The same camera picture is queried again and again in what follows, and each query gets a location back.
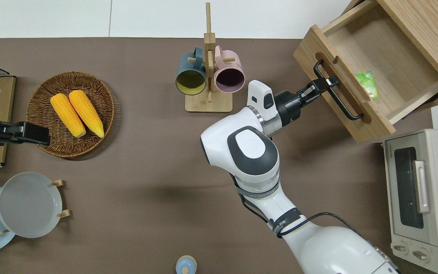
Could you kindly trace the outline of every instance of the round woven basket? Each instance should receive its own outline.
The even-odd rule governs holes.
[[[46,127],[50,131],[50,145],[38,146],[48,154],[62,158],[76,157],[91,151],[104,140],[87,127],[83,137],[74,137],[50,104],[53,95],[63,93],[68,96],[71,91],[78,89],[87,95],[101,118],[104,138],[111,129],[114,120],[114,101],[105,83],[85,72],[69,71],[57,74],[45,80],[35,90],[26,109],[28,122]]]

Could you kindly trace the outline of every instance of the pink mug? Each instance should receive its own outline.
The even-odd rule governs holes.
[[[232,57],[234,61],[224,62],[224,59]],[[240,90],[244,86],[245,78],[238,54],[216,46],[214,60],[217,65],[214,73],[214,83],[216,83],[217,89],[228,93]]]

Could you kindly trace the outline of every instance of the mug handle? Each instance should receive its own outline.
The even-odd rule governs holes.
[[[201,47],[195,47],[194,50],[194,69],[199,70],[200,66],[202,66],[202,60],[203,60],[203,52],[204,50]]]
[[[214,61],[216,61],[217,67],[219,69],[224,68],[226,65],[224,64],[224,61],[222,60],[222,49],[221,46],[216,46],[216,54],[214,56]]]

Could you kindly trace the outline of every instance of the toaster oven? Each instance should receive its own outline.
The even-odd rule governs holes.
[[[438,130],[383,143],[394,255],[438,273]]]

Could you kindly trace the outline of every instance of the corn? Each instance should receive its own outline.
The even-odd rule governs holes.
[[[86,94],[82,90],[74,90],[70,92],[68,98],[87,127],[99,137],[104,138],[104,127],[101,119],[99,119],[96,109],[94,109]]]
[[[67,96],[63,93],[58,93],[50,98],[50,103],[72,135],[79,138],[86,133],[84,125],[68,101]]]

